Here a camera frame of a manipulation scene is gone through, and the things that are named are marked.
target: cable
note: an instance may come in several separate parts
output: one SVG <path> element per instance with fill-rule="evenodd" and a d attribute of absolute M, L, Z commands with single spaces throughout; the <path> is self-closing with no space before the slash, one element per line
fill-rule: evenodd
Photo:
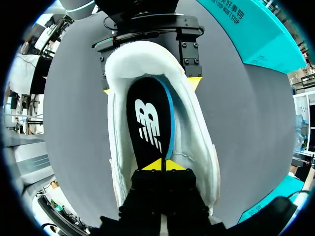
<path fill-rule="evenodd" d="M 36 66 L 34 66 L 31 62 L 29 62 L 29 61 L 27 61 L 27 60 L 21 58 L 20 56 L 16 56 L 16 57 L 22 59 L 22 60 L 25 61 L 26 63 L 31 64 L 34 68 L 36 68 Z"/>
<path fill-rule="evenodd" d="M 300 194 L 300 193 L 307 193 L 308 195 L 311 193 L 309 190 L 300 190 L 300 191 L 296 191 L 292 194 L 290 194 L 289 196 L 287 196 L 288 199 L 292 198 L 294 195 L 296 194 Z"/>
<path fill-rule="evenodd" d="M 117 31 L 118 29 L 114 29 L 114 28 L 110 28 L 107 24 L 106 24 L 106 20 L 107 20 L 107 18 L 109 18 L 109 16 L 107 16 L 107 17 L 105 17 L 105 19 L 104 19 L 104 26 L 105 26 L 105 28 L 107 28 L 107 29 L 109 29 L 109 30 L 113 30 L 113 31 Z"/>

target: gray circular panel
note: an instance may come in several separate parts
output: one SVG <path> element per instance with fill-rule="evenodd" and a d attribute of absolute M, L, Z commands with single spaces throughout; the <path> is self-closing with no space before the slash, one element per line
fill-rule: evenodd
<path fill-rule="evenodd" d="M 243 65 L 218 22 L 194 0 L 177 13 L 197 16 L 203 79 L 196 94 L 216 145 L 221 194 L 214 216 L 227 227 L 288 173 L 294 143 L 294 104 L 285 74 Z M 91 45 L 110 33 L 98 13 L 75 22 L 53 59 L 44 100 L 49 159 L 67 199 L 91 226 L 118 218 L 99 53 Z M 172 34 L 154 40 L 178 58 Z"/>

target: shoe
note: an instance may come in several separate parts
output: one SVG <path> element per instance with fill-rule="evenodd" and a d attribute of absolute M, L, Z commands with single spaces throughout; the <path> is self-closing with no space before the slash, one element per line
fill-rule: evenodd
<path fill-rule="evenodd" d="M 165 105 L 170 110 L 170 116 L 164 118 L 167 124 L 170 124 L 171 130 L 172 125 L 174 126 L 169 133 L 173 138 L 170 137 L 169 143 L 161 145 L 161 150 L 167 146 L 168 156 L 167 152 L 162 153 L 160 150 L 159 135 L 153 133 L 152 140 L 149 138 L 145 140 L 144 131 L 141 129 L 144 129 L 144 126 L 148 127 L 147 123 L 143 125 L 139 122 L 135 132 L 139 137 L 142 132 L 142 140 L 149 143 L 156 153 L 163 154 L 166 159 L 193 170 L 200 195 L 212 214 L 212 207 L 220 193 L 217 153 L 197 97 L 176 58 L 156 43 L 137 41 L 116 49 L 106 61 L 105 72 L 110 87 L 108 95 L 108 132 L 112 158 L 110 162 L 118 206 L 124 203 L 131 188 L 131 176 L 139 168 L 137 163 L 142 163 L 136 159 L 139 152 L 135 152 L 133 148 L 127 110 L 136 110 L 138 107 L 138 111 L 143 115 L 143 109 L 139 107 L 149 109 L 144 102 L 134 107 L 134 100 L 127 109 L 128 93 L 138 81 L 156 80 L 165 88 L 163 98 L 167 93 L 171 96 L 167 103 L 169 107 Z"/>

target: black clamp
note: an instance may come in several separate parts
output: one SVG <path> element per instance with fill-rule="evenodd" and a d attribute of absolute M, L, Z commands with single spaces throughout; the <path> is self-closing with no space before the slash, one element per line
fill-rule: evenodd
<path fill-rule="evenodd" d="M 158 37 L 161 33 L 176 32 L 179 41 L 180 64 L 187 77 L 202 77 L 196 39 L 203 35 L 204 28 L 193 16 L 158 14 L 135 17 L 117 25 L 118 31 L 95 43 L 92 47 L 101 53 L 100 64 L 103 90 L 109 89 L 106 81 L 106 58 L 121 44 L 141 39 Z"/>

